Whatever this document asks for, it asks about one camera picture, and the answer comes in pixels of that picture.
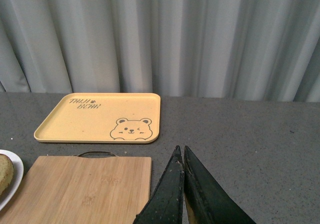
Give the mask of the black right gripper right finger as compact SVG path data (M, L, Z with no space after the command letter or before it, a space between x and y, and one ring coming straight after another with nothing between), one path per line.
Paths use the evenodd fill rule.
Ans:
M190 224L253 224L192 150L184 148L184 194Z

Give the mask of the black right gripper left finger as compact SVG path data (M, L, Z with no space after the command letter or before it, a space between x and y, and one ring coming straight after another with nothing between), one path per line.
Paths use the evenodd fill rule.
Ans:
M135 224L181 224L183 220L185 172L177 145L147 204L136 215Z

